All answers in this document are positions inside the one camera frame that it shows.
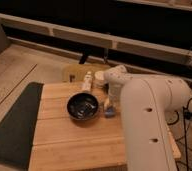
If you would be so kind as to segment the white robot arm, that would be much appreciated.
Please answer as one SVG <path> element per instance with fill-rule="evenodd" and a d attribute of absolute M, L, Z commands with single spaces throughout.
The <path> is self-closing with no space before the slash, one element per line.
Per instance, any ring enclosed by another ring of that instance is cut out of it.
<path fill-rule="evenodd" d="M 179 77 L 130 74 L 123 65 L 104 72 L 109 96 L 120 99 L 128 171 L 177 171 L 165 113 L 190 98 Z"/>

